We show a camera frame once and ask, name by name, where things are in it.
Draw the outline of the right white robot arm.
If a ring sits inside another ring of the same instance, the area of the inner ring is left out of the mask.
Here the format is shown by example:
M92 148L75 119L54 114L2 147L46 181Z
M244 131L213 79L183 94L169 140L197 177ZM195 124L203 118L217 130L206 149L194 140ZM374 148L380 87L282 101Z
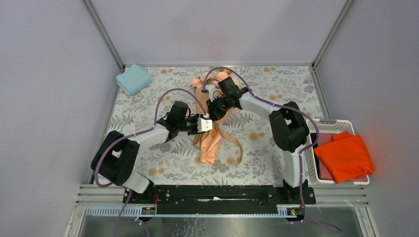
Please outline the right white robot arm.
M248 87L239 88L231 77L218 85L220 92L213 85L202 88L202 92L209 95L206 104L210 118L213 121L221 120L229 109L237 108L268 120L273 140L284 152L287 169L283 178L288 185L283 190L284 199L290 203L298 202L303 197L302 161L299 156L309 135L308 125L298 105L293 101L277 105L256 96Z

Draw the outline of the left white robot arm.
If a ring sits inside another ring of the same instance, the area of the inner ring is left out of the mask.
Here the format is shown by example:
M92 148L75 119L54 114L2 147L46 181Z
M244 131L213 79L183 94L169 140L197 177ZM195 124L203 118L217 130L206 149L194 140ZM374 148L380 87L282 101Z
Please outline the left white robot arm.
M111 131L99 147L91 162L94 174L100 175L116 186L127 188L142 203L153 198L151 181L134 170L137 155L151 146L163 144L175 138L180 132L189 135L203 133L211 128L209 117L203 114L189 114L186 103L176 101L166 116L157 120L154 127L132 135Z

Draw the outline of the pile of fake flowers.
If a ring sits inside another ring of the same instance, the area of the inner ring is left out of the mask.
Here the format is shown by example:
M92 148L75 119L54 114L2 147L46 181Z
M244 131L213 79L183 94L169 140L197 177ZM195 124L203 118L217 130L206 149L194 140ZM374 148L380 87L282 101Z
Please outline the pile of fake flowers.
M212 84L216 88L219 88L218 83L231 76L231 74L232 72L227 69L219 69L219 71L215 73L204 73L200 77L192 79L190 86L196 89L202 87L203 83L206 82L207 85Z

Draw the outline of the peach wrapping paper sheet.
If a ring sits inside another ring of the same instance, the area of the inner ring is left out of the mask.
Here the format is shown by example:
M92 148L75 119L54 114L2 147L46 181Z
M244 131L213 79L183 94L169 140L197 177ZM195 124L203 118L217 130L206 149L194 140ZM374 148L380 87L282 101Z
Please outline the peach wrapping paper sheet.
M210 97L207 94L201 92L202 84L199 82L198 84L192 84L191 87L193 88L195 96L198 98L205 111L209 112L206 102ZM196 102L196 110L199 114L204 113L198 102ZM241 164L244 153L244 149L241 143L235 137L231 136L225 130L219 127L219 125L221 125L230 116L232 110L232 108L227 110L227 113L223 118L213 122L212 130L195 135L193 144L200 150L200 162L214 164L217 159L221 140L225 139L240 149L240 156L238 156L236 161L237 167Z

